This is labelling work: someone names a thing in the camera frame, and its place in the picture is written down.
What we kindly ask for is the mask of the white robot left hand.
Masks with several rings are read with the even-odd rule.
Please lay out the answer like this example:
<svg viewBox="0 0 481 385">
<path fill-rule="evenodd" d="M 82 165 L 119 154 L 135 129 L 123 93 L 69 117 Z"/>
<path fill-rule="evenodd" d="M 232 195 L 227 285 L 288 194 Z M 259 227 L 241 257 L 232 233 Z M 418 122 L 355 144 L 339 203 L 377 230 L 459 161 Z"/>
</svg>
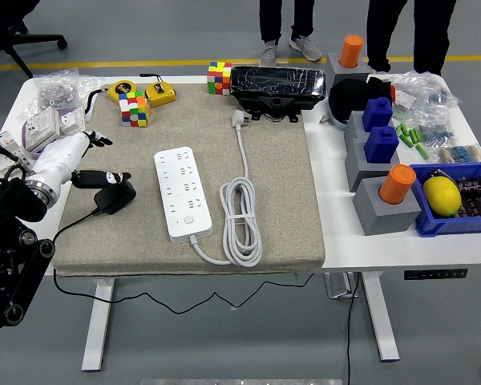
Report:
<svg viewBox="0 0 481 385">
<path fill-rule="evenodd" d="M 56 201 L 62 185 L 70 181 L 77 188 L 107 188 L 131 178 L 128 172 L 78 171 L 87 150 L 111 145 L 112 141 L 96 131 L 79 132 L 48 144 L 37 159 L 26 186 L 40 199 Z"/>
</svg>

